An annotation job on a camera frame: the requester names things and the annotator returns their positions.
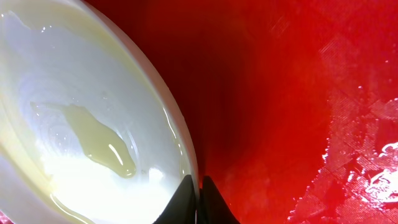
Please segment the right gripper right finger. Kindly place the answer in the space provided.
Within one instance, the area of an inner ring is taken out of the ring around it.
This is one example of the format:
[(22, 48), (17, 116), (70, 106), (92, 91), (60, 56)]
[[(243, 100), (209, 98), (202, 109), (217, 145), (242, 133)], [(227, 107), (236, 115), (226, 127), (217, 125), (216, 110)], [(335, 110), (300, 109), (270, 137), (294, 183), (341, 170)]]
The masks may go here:
[(240, 224), (209, 176), (204, 176), (200, 189), (198, 224)]

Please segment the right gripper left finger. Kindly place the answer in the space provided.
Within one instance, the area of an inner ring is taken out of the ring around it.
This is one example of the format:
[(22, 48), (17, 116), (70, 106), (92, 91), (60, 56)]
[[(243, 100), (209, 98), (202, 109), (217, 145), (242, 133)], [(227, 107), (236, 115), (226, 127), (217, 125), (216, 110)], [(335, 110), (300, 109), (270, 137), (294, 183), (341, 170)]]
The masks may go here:
[(196, 196), (191, 175), (186, 175), (154, 224), (195, 224)]

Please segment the cream white plate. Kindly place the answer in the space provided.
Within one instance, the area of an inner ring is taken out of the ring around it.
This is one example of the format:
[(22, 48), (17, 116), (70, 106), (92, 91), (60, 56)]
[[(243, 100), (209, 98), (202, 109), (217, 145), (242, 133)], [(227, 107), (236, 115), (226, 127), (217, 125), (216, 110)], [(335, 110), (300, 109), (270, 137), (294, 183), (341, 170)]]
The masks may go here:
[(140, 48), (83, 1), (1, 2), (1, 219), (154, 223), (199, 197), (189, 130)]

